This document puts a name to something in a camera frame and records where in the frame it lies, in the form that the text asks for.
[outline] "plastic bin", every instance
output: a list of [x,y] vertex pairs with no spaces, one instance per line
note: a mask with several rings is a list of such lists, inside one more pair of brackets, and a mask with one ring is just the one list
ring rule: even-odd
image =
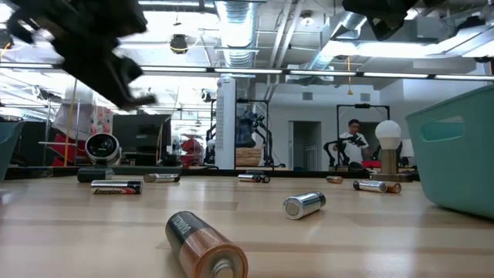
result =
[[494,219],[494,86],[406,116],[425,196]]
[[0,183],[5,178],[10,158],[14,152],[17,139],[24,122],[0,123]]

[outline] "wooden table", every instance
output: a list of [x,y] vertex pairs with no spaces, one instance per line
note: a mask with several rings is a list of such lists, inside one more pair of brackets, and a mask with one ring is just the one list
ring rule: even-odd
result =
[[[494,277],[493,222],[437,208],[418,183],[393,195],[350,182],[183,177],[142,195],[91,195],[75,177],[6,181],[0,277],[183,278],[164,235],[179,210],[237,242],[251,278]],[[288,220],[283,200],[314,190],[323,211]]]

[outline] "battery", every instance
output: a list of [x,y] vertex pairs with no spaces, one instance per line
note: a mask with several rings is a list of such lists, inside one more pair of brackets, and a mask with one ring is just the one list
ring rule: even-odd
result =
[[355,190],[386,193],[387,186],[383,181],[354,181]]
[[269,183],[271,178],[264,174],[240,174],[240,181]]
[[249,266],[240,247],[192,212],[177,212],[165,228],[187,278],[246,278]]
[[341,178],[341,177],[327,176],[326,180],[327,180],[327,182],[330,182],[330,183],[337,183],[337,184],[343,183],[343,178]]
[[283,210],[289,219],[297,220],[317,212],[326,204],[326,196],[322,192],[309,192],[288,197],[283,202]]
[[140,194],[142,181],[92,181],[93,194]]
[[401,185],[398,182],[386,182],[387,192],[399,194],[401,192]]
[[145,182],[179,182],[179,174],[146,174],[143,177]]

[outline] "white pillar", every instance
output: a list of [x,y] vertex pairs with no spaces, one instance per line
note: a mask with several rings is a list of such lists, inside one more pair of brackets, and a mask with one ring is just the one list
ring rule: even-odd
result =
[[235,167],[235,98],[235,80],[222,77],[216,98],[215,165],[225,170]]

